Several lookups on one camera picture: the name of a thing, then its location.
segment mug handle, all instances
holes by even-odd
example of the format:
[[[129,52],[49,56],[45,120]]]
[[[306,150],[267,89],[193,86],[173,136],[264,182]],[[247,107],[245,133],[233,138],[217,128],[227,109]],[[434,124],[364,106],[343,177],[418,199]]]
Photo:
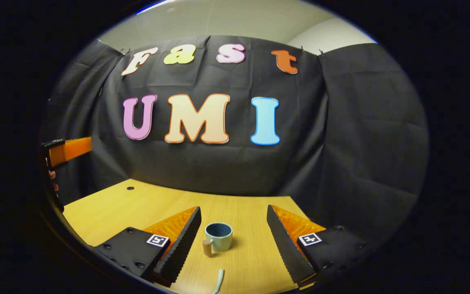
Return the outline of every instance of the mug handle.
[[[204,254],[207,256],[211,256],[211,243],[212,242],[213,242],[213,239],[203,240],[203,250],[204,250]]]

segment ceiling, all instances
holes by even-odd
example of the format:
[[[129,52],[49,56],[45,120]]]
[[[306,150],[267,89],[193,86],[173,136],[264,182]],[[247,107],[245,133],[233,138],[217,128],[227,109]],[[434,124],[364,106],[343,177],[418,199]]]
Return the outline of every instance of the ceiling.
[[[234,35],[288,43],[335,18],[302,0],[176,0],[135,15],[99,39],[117,50],[199,35]]]

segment table surface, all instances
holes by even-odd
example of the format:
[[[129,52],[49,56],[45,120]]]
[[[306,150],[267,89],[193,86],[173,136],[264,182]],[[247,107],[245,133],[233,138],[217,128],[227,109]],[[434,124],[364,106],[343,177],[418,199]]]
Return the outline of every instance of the table surface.
[[[268,205],[306,217],[289,196],[245,197],[189,192],[128,179],[65,206],[64,216],[89,245],[97,246],[126,227],[145,229],[185,209],[200,206],[202,222],[184,266],[170,288],[180,294],[212,293],[219,269],[219,294],[280,293],[297,288],[280,257],[266,221]],[[233,228],[231,248],[207,257],[204,227]]]

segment white cable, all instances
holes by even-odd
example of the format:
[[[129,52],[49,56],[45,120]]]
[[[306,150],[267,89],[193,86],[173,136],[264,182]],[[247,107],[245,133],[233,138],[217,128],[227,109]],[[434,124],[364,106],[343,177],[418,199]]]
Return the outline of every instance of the white cable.
[[[215,286],[215,290],[213,294],[217,294],[219,292],[220,284],[222,284],[222,278],[224,277],[224,270],[219,270],[219,276],[217,277],[217,286]]]

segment pink letter u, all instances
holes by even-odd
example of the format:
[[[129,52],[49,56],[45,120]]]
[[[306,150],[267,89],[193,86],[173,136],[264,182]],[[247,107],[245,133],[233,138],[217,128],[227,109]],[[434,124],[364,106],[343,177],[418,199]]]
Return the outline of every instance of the pink letter u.
[[[142,97],[141,102],[144,104],[144,111],[142,114],[142,127],[139,129],[134,127],[134,108],[137,105],[137,98],[130,98],[123,102],[124,106],[124,119],[123,127],[124,132],[128,138],[132,140],[142,140],[150,134],[151,129],[151,110],[153,103],[157,100],[157,95],[147,95]]]

